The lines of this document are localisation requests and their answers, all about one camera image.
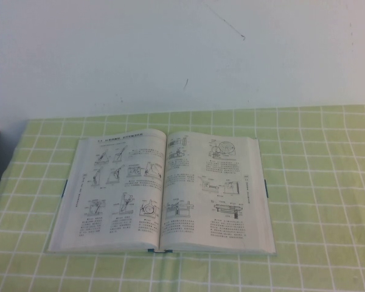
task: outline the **table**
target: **table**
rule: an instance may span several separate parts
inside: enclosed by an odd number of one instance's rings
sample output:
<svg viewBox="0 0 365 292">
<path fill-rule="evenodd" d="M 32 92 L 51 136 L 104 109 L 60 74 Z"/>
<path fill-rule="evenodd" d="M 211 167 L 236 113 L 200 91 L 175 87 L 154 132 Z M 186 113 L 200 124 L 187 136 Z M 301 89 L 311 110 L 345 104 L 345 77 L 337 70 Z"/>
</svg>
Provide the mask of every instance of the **table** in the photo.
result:
<svg viewBox="0 0 365 292">
<path fill-rule="evenodd" d="M 260 139 L 277 257 L 44 252 L 80 137 Z M 0 183 L 0 291 L 365 291 L 365 106 L 31 120 Z"/>
</svg>

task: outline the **grid pattern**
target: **grid pattern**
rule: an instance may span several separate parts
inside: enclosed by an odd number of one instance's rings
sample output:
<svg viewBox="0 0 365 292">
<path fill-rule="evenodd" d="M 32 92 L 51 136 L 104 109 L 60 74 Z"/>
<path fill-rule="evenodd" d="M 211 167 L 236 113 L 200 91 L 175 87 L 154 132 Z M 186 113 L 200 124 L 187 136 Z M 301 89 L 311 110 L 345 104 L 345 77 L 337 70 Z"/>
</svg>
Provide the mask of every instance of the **grid pattern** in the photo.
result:
<svg viewBox="0 0 365 292">
<path fill-rule="evenodd" d="M 80 137 L 260 139 L 277 257 L 45 252 Z M 0 183 L 0 291 L 365 291 L 365 106 L 31 120 Z"/>
</svg>

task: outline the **technical illustration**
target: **technical illustration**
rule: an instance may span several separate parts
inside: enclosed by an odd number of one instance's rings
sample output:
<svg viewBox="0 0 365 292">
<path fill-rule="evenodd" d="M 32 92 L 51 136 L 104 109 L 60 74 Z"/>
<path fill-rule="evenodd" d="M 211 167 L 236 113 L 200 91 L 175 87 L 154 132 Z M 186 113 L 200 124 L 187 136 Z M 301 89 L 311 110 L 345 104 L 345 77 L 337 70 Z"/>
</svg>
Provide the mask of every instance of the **technical illustration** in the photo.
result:
<svg viewBox="0 0 365 292">
<path fill-rule="evenodd" d="M 109 173 L 109 177 L 107 179 L 107 184 L 115 184 L 118 183 L 120 178 L 119 178 L 119 173 L 120 170 L 124 167 L 124 165 L 122 165 L 121 167 L 119 167 L 118 169 L 112 169 L 111 172 Z"/>
<path fill-rule="evenodd" d="M 100 185 L 100 173 L 102 172 L 102 169 L 98 169 L 95 174 L 93 174 L 92 177 L 92 186 L 97 187 Z"/>
<path fill-rule="evenodd" d="M 183 146 L 187 145 L 187 138 L 186 137 L 183 137 L 183 138 L 177 138 L 175 140 L 171 140 L 168 143 L 168 147 L 171 147 L 173 145 L 178 145 L 178 144 L 181 144 Z"/>
<path fill-rule="evenodd" d="M 176 158 L 176 157 L 182 157 L 185 154 L 181 151 L 181 147 L 177 148 L 175 152 L 171 152 L 169 154 L 169 159 Z"/>
<path fill-rule="evenodd" d="M 152 176 L 154 178 L 162 178 L 162 166 L 156 163 L 148 162 L 145 169 L 145 176 Z"/>
<path fill-rule="evenodd" d="M 166 218 L 171 217 L 190 217 L 190 210 L 193 209 L 193 205 L 188 201 L 186 204 L 177 202 L 175 204 L 167 204 L 166 206 Z"/>
<path fill-rule="evenodd" d="M 156 218 L 156 211 L 157 206 L 153 205 L 153 202 L 150 200 L 147 204 L 142 204 L 141 208 L 139 209 L 139 215 Z"/>
<path fill-rule="evenodd" d="M 122 199 L 120 200 L 120 209 L 119 214 L 132 214 L 134 213 L 134 210 L 127 210 L 128 204 L 130 204 L 132 201 L 134 201 L 133 196 L 126 196 L 126 193 L 123 193 Z"/>
<path fill-rule="evenodd" d="M 108 156 L 107 156 L 107 152 L 108 152 L 108 149 L 106 149 L 95 161 L 95 164 L 106 164 L 108 163 L 110 160 L 108 159 Z"/>
<path fill-rule="evenodd" d="M 215 205 L 214 207 L 217 208 L 217 212 L 234 214 L 234 219 L 238 219 L 241 215 L 239 212 L 242 211 L 242 207 L 239 206 Z"/>
<path fill-rule="evenodd" d="M 219 186 L 215 184 L 215 182 L 212 179 L 208 179 L 205 177 L 199 176 L 201 179 L 201 189 L 205 190 L 207 192 L 214 192 L 217 193 L 219 190 Z"/>
<path fill-rule="evenodd" d="M 86 207 L 87 209 L 87 216 L 96 216 L 103 214 L 102 210 L 105 207 L 105 200 L 91 200 L 88 201 L 89 206 Z"/>
<path fill-rule="evenodd" d="M 126 148 L 127 148 L 127 145 L 124 146 L 123 149 L 121 149 L 121 151 L 119 151 L 118 153 L 115 154 L 113 162 L 122 161 L 122 154 L 123 154 L 124 150 L 126 150 Z"/>
<path fill-rule="evenodd" d="M 221 142 L 212 146 L 209 155 L 215 159 L 235 160 L 235 146 L 231 142 Z"/>
<path fill-rule="evenodd" d="M 237 181 L 226 181 L 224 183 L 224 193 L 239 195 L 239 183 Z"/>
<path fill-rule="evenodd" d="M 141 166 L 139 164 L 130 165 L 127 168 L 127 177 L 141 176 Z"/>
</svg>

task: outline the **wall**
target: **wall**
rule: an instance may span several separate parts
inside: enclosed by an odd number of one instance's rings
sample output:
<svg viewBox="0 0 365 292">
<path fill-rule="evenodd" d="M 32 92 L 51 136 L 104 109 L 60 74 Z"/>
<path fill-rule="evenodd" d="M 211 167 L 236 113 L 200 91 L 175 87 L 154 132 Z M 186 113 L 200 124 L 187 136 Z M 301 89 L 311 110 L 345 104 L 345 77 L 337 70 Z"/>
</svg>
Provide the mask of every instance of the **wall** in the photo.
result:
<svg viewBox="0 0 365 292">
<path fill-rule="evenodd" d="M 0 0 L 0 120 L 365 103 L 365 0 Z"/>
</svg>

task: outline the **open book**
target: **open book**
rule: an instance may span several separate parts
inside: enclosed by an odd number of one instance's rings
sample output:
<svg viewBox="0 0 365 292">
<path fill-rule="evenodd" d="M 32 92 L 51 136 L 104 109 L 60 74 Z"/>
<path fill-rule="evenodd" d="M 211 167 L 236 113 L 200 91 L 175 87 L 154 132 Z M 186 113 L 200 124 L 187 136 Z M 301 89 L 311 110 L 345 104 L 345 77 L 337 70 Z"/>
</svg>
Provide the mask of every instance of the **open book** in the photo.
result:
<svg viewBox="0 0 365 292">
<path fill-rule="evenodd" d="M 141 130 L 80 140 L 49 251 L 276 253 L 259 143 Z"/>
</svg>

